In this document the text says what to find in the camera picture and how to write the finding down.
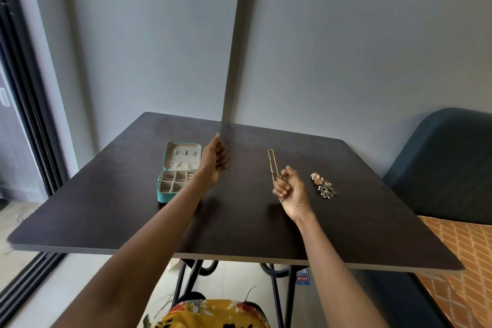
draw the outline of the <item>pile of earrings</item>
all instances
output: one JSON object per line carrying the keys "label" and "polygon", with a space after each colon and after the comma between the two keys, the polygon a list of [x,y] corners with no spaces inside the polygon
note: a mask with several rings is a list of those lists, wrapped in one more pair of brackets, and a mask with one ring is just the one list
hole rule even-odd
{"label": "pile of earrings", "polygon": [[318,186],[318,192],[324,199],[332,199],[333,196],[336,195],[336,191],[332,188],[332,184],[325,181],[325,179],[320,177],[319,174],[311,174],[311,179]]}

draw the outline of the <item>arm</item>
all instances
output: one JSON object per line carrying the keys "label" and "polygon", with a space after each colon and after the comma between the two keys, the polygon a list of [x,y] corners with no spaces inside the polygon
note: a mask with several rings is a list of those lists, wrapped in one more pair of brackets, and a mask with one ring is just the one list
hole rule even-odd
{"label": "arm", "polygon": [[136,327],[200,198],[228,161],[217,134],[193,179],[102,266],[53,327]]}
{"label": "arm", "polygon": [[277,178],[273,192],[301,232],[328,326],[387,328],[383,317],[320,227],[297,171],[287,166],[282,170],[282,176]]}

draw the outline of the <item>person's left hand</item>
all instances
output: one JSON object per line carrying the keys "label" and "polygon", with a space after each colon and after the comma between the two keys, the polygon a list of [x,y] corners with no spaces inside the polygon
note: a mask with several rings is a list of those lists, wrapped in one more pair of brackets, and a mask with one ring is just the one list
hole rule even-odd
{"label": "person's left hand", "polygon": [[202,160],[197,173],[203,174],[208,185],[211,186],[217,182],[219,173],[227,169],[228,162],[227,147],[220,140],[220,134],[217,133],[210,143],[203,148]]}

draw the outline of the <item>gold chain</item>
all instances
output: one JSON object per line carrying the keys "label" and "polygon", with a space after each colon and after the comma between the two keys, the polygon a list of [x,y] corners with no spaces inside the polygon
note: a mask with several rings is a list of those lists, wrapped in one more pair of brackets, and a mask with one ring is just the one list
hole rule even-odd
{"label": "gold chain", "polygon": [[275,159],[275,152],[273,149],[268,149],[268,159],[270,161],[270,172],[272,173],[272,182],[275,184],[275,178],[274,178],[274,168],[272,166],[272,159],[270,158],[270,151],[272,151],[272,156],[274,157],[274,164],[275,164],[275,170],[277,172],[277,176],[279,176],[279,168],[276,165],[276,159]]}

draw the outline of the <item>patterned fabric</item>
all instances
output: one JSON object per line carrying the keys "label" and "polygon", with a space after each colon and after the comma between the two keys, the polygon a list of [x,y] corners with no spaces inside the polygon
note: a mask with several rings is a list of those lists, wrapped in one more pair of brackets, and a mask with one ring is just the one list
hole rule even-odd
{"label": "patterned fabric", "polygon": [[466,270],[460,275],[417,277],[454,327],[492,327],[492,225],[419,218]]}
{"label": "patterned fabric", "polygon": [[178,303],[155,328],[270,328],[254,307],[231,300],[191,300]]}

